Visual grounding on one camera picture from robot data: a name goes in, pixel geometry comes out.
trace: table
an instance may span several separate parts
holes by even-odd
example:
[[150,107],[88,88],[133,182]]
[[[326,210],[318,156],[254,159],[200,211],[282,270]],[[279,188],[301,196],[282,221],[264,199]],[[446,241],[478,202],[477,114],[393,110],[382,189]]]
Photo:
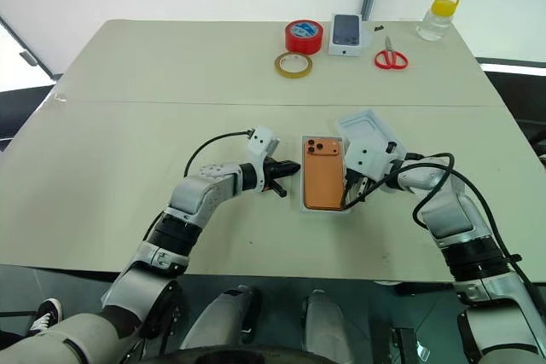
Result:
[[[151,90],[149,86],[154,83],[152,78],[166,81],[161,71],[164,62],[147,57],[147,71],[134,67],[134,96],[129,98],[128,88],[118,88],[127,76],[121,67],[127,65],[128,70],[129,63],[119,63],[118,75],[105,65],[100,70],[103,77],[91,76],[88,67],[93,59],[97,61],[93,55],[100,54],[97,38],[107,37],[112,27],[118,30],[118,24],[127,25],[130,32],[133,23],[138,28],[142,22],[114,23],[106,24],[97,33],[55,87],[57,97],[66,101],[52,95],[4,155],[0,166],[0,263],[120,270],[137,248],[151,219],[165,206],[172,189],[182,179],[189,155],[205,139],[263,124],[282,140],[275,157],[299,161],[302,135],[336,135],[337,118],[373,108],[411,151],[453,152],[456,168],[488,199],[508,247],[523,254],[522,266],[531,279],[546,278],[540,249],[546,217],[546,176],[456,32],[447,37],[451,38],[451,47],[458,50],[454,54],[460,56],[461,64],[467,61],[464,64],[468,70],[475,72],[467,76],[460,73],[460,94],[438,93],[435,81],[419,80],[419,75],[407,71],[408,78],[428,84],[427,89],[416,92],[419,103],[395,104],[396,98],[410,99],[397,91],[393,92],[396,98],[375,92],[375,86],[378,90],[383,87],[377,76],[383,78],[384,72],[377,72],[369,75],[378,83],[372,87],[370,79],[368,93],[347,93],[341,102],[330,104],[336,93],[324,92],[328,84],[317,82],[313,76],[321,70],[338,76],[339,71],[346,69],[342,64],[346,59],[327,55],[313,57],[324,64],[315,65],[308,78],[271,77],[279,90],[270,96],[249,92],[248,84],[230,85],[225,76],[231,74],[224,70],[225,76],[219,75],[219,69],[215,81],[225,90],[223,94],[192,91],[195,88],[186,88],[179,95],[172,93],[180,83],[178,74],[171,87],[158,88],[157,94],[146,96],[145,90]],[[155,27],[149,22],[143,24]],[[158,23],[154,32],[165,33],[160,30],[163,24]],[[191,32],[185,28],[195,23],[169,25],[178,26],[182,36]],[[234,23],[216,23],[212,27],[222,31],[224,25],[231,31],[238,27]],[[245,31],[253,25],[263,27],[267,36],[281,27],[271,23],[240,25]],[[391,31],[394,43],[399,33],[409,36],[411,32],[407,22],[384,25]],[[413,43],[407,38],[407,49],[400,49],[412,61],[413,43],[417,44],[415,49],[421,46],[418,38]],[[120,54],[121,49],[118,45],[116,53]],[[102,50],[105,60],[110,59],[110,48],[104,45]],[[194,52],[195,49],[186,49],[182,55]],[[347,61],[352,65],[360,61],[363,70],[372,73],[364,56]],[[451,70],[452,67],[444,67],[444,72]],[[178,68],[181,71],[186,72],[183,66]],[[192,70],[186,73],[190,83],[196,81]],[[394,76],[398,78],[395,90],[399,90],[407,81],[403,72]],[[296,90],[294,84],[306,79],[309,84],[302,85],[302,90],[310,92],[314,88],[320,103],[305,102],[302,95],[294,97],[297,102],[283,103],[288,90]],[[253,89],[261,90],[259,78],[253,81]],[[245,144],[242,137],[215,143],[198,157],[195,168],[219,160],[243,161]],[[325,216],[299,211],[298,177],[288,178],[282,185],[288,191],[285,199],[273,193],[244,193],[221,205],[192,252],[189,272],[450,280],[428,232],[411,221],[411,210],[417,202],[412,195],[379,192],[350,215]]]

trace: gray floor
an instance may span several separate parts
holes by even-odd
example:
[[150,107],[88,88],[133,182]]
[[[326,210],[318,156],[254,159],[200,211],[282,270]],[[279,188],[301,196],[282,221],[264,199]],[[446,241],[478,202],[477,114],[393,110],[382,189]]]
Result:
[[[256,286],[264,294],[256,344],[299,349],[301,302],[313,289],[321,288],[345,315],[357,363],[399,362],[396,350],[391,358],[386,351],[372,353],[372,341],[378,345],[388,340],[389,323],[416,329],[419,340],[432,351],[429,363],[466,362],[456,327],[462,306],[454,292],[399,297],[390,287],[366,280],[185,275],[188,319],[171,338],[169,350],[180,344],[195,318],[220,292],[239,284]],[[0,311],[35,309],[43,299],[54,297],[62,301],[65,316],[93,312],[100,309],[99,298],[107,288],[108,283],[68,274],[0,265]],[[25,318],[0,318],[4,331],[24,333],[28,325]]]

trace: scissors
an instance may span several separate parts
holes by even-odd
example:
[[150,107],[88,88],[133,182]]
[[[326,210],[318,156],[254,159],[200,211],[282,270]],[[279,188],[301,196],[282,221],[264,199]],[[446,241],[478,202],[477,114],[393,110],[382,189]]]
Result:
[[384,70],[402,70],[408,66],[408,59],[399,51],[392,49],[391,39],[387,36],[385,39],[385,50],[375,55],[374,63]]

